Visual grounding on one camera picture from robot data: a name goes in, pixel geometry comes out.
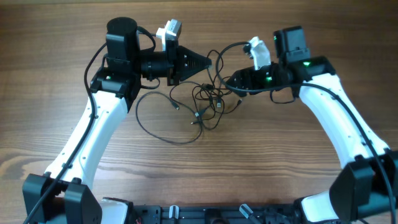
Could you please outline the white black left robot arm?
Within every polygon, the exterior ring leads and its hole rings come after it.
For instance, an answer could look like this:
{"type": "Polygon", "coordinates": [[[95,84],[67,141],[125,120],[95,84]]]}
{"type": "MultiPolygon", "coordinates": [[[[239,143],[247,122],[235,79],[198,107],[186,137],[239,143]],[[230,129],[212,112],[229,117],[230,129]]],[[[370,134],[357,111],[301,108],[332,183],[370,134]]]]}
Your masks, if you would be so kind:
{"type": "Polygon", "coordinates": [[[165,78],[175,86],[210,67],[211,60],[178,43],[179,21],[170,20],[151,41],[162,50],[142,49],[139,35],[145,28],[129,17],[107,23],[106,41],[99,48],[101,66],[85,80],[88,102],[76,128],[56,159],[42,175],[28,175],[23,186],[27,223],[137,223],[128,200],[92,193],[103,153],[142,89],[142,79],[165,78]]]}

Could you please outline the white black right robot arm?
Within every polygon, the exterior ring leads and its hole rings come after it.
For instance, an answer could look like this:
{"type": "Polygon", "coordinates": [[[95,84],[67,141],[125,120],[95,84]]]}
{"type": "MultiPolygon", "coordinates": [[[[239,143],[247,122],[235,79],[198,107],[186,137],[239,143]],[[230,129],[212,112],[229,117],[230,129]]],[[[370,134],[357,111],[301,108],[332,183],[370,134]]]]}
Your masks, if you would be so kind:
{"type": "Polygon", "coordinates": [[[397,153],[365,122],[324,57],[312,57],[300,26],[274,32],[277,62],[258,37],[243,42],[253,66],[233,73],[226,87],[239,96],[292,90],[329,137],[341,172],[331,187],[295,202],[300,223],[355,222],[384,212],[397,221],[397,153]]]}

